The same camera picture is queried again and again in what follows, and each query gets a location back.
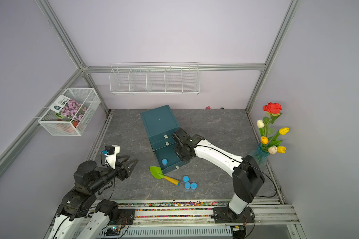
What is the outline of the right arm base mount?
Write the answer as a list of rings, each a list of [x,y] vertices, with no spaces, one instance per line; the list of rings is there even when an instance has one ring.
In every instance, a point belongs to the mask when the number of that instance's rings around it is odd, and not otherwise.
[[[254,213],[250,207],[245,207],[240,214],[235,214],[229,207],[213,208],[211,218],[216,224],[254,223]]]

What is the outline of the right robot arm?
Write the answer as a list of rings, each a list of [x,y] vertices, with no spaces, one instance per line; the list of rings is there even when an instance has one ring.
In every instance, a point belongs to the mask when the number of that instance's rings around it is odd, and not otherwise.
[[[190,136],[182,128],[173,134],[176,141],[175,153],[184,162],[198,157],[225,171],[233,182],[234,194],[228,204],[228,211],[241,214],[257,195],[265,182],[265,175],[256,160],[229,153],[196,134]]]

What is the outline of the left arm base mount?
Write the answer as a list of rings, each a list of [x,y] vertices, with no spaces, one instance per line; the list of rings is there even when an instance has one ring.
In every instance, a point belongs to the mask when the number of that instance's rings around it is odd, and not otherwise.
[[[102,200],[95,208],[91,222],[96,225],[132,225],[135,218],[135,209],[120,208],[119,204]]]

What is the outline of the teal bottom drawer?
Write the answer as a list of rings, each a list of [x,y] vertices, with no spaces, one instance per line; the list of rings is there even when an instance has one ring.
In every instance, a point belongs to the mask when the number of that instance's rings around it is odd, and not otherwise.
[[[179,169],[180,167],[185,166],[185,162],[183,162],[176,154],[175,152],[175,145],[169,145],[166,147],[163,147],[161,149],[154,151],[155,156],[159,162],[160,168],[163,172],[163,174],[167,174],[171,171],[174,171],[176,169]],[[166,166],[163,166],[162,160],[167,159],[168,164]]]

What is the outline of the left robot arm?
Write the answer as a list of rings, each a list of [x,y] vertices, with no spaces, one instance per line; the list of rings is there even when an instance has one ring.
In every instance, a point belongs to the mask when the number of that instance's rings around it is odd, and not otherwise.
[[[89,222],[80,232],[80,239],[95,239],[100,236],[110,223],[117,225],[117,230],[126,233],[135,219],[135,210],[120,209],[119,204],[110,199],[97,200],[96,194],[102,194],[109,187],[115,188],[116,179],[129,178],[137,165],[137,159],[128,155],[115,161],[115,167],[100,167],[96,161],[81,163],[74,173],[75,184],[62,199],[53,227],[48,235],[50,239],[71,239],[83,224],[90,210],[94,210]]]

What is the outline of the green trowel yellow handle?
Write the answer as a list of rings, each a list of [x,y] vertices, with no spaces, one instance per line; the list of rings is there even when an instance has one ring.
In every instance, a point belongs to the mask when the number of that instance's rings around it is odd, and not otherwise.
[[[150,166],[150,173],[155,179],[165,179],[174,185],[180,185],[180,182],[178,180],[165,176],[160,167]]]

